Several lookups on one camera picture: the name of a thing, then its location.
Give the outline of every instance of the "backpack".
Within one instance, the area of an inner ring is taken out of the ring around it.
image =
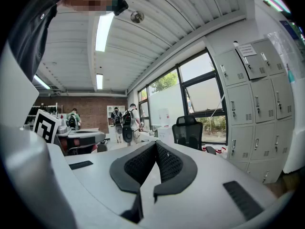
[[[68,119],[69,126],[72,128],[76,127],[76,118],[74,114],[71,114]]]
[[[116,125],[119,125],[121,123],[120,112],[118,111],[118,113],[116,114],[115,111],[113,111],[113,114],[114,114],[114,123]]]
[[[123,126],[131,126],[133,120],[133,110],[129,111],[126,110],[125,114],[123,115]]]

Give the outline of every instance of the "brick wall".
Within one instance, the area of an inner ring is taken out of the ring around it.
[[[70,113],[73,108],[81,115],[82,128],[97,128],[108,133],[107,106],[124,105],[127,98],[115,97],[38,97],[35,105],[63,105],[63,113]]]

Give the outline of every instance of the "ceiling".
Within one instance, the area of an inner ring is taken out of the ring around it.
[[[90,24],[90,16],[59,7],[37,75],[62,92],[94,92],[95,74],[102,73],[104,91],[124,92],[183,37],[239,10],[238,0],[126,1],[129,8],[114,17],[105,52],[95,51],[98,19]],[[138,24],[130,19],[137,10],[145,15]]]

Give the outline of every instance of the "office chair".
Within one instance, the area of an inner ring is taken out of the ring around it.
[[[175,143],[201,150],[203,125],[197,122],[194,116],[178,117],[172,130]]]

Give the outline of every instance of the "fluorescent light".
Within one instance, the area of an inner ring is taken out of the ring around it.
[[[113,17],[114,17],[113,12],[104,16],[100,16],[99,25],[97,27],[97,34],[96,34],[96,43],[95,43],[96,51],[102,51],[102,52],[105,51],[107,37]]]
[[[274,0],[276,1],[287,13],[290,13],[290,10],[287,8],[287,6],[284,4],[282,0]]]
[[[45,89],[47,90],[50,89],[50,87],[46,83],[44,83],[37,75],[34,76],[34,79],[38,81],[39,84],[42,85]]]
[[[103,75],[96,74],[96,85],[97,89],[103,89]]]
[[[270,5],[272,5],[277,11],[279,11],[279,12],[283,11],[283,10],[282,10],[279,6],[277,6],[273,1],[271,1],[271,0],[265,0],[265,1],[269,2]]]

